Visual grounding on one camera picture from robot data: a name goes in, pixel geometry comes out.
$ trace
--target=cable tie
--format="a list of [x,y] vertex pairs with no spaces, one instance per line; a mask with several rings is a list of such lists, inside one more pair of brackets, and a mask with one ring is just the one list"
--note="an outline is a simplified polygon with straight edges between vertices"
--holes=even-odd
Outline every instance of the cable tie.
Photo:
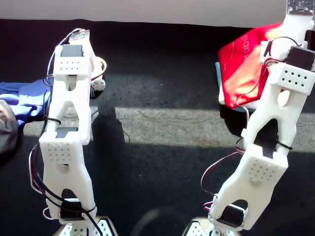
[[44,116],[44,119],[46,119],[46,120],[51,120],[51,121],[54,121],[54,122],[57,122],[57,123],[61,124],[61,121],[60,121],[60,120],[54,119],[54,118],[49,118],[48,116]]
[[289,149],[289,150],[292,150],[293,148],[292,147],[289,147],[281,142],[279,142],[279,140],[277,139],[277,144],[281,145],[282,147],[286,148],[286,149]]

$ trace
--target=gray object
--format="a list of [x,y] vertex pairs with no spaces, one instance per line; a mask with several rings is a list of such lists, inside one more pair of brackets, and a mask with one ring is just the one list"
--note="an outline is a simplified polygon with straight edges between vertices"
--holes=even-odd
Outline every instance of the gray object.
[[315,0],[288,0],[288,14],[313,15],[315,11]]
[[18,125],[7,102],[0,100],[0,154],[12,151],[18,140]]

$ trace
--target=white 3d-printed bracket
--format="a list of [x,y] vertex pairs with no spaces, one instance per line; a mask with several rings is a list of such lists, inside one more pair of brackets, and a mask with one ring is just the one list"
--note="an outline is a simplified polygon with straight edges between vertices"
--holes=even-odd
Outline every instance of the white 3d-printed bracket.
[[[285,155],[274,152],[271,159],[263,156],[262,147],[250,144],[236,171],[214,197],[210,211],[211,223],[231,231],[249,230],[269,204],[274,187],[287,167]],[[234,228],[217,221],[226,206],[237,200],[248,203],[243,225]]]

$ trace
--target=white wire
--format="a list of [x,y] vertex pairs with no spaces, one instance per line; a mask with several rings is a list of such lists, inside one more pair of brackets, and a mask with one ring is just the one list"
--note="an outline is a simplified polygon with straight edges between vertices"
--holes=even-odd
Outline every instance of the white wire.
[[105,60],[104,60],[103,58],[96,57],[96,59],[99,60],[99,62],[101,62],[101,63],[103,64],[103,67],[104,67],[104,68],[102,69],[102,72],[99,73],[99,75],[93,76],[93,77],[91,78],[91,80],[95,80],[95,79],[97,79],[99,76],[101,76],[102,74],[104,74],[104,73],[105,73],[105,70],[106,70],[106,67],[107,67],[107,64],[106,64],[106,62],[105,62]]
[[[81,28],[75,28],[57,46],[63,44],[74,32],[77,32],[79,30],[82,30],[82,29]],[[50,70],[51,62],[53,61],[54,55],[55,55],[55,49],[54,49],[54,52],[52,53],[52,55],[51,55],[51,57],[49,59],[49,63],[48,63],[48,67],[47,67],[47,76],[49,75],[49,70]]]
[[30,173],[30,182],[31,182],[31,188],[36,191],[39,194],[42,194],[35,186],[33,183],[33,175],[32,175],[32,171],[31,171],[31,166],[32,166],[32,153],[34,151],[35,147],[33,147],[33,149],[31,150],[30,154],[29,154],[29,173]]
[[49,209],[49,208],[46,207],[46,208],[43,210],[43,216],[44,216],[47,220],[54,220],[54,218],[48,217],[48,216],[46,215],[45,212],[46,212],[48,209]]

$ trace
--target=red wire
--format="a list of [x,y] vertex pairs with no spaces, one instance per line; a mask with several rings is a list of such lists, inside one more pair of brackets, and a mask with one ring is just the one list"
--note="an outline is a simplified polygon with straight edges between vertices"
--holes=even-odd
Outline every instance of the red wire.
[[213,163],[211,166],[209,166],[209,167],[206,169],[206,171],[203,173],[203,175],[202,175],[202,177],[201,177],[201,181],[200,181],[200,185],[201,185],[201,188],[202,188],[203,191],[205,191],[206,193],[210,193],[211,195],[215,195],[214,193],[209,192],[208,190],[206,190],[206,189],[203,187],[203,181],[204,181],[205,177],[207,176],[208,172],[211,171],[212,168],[214,168],[214,167],[215,167],[217,164],[219,164],[221,161],[223,161],[223,160],[225,160],[226,158],[231,157],[231,156],[233,156],[233,155],[235,155],[235,154],[238,154],[238,153],[240,153],[240,151],[235,151],[235,152],[233,152],[233,153],[231,153],[231,154],[229,154],[229,155],[227,155],[227,156],[225,156],[225,157],[222,157],[220,160],[216,161],[215,163]]
[[208,207],[208,206],[211,206],[212,204],[213,204],[213,201],[204,203],[204,204],[203,204],[203,208],[204,208],[206,211],[210,211],[210,207]]

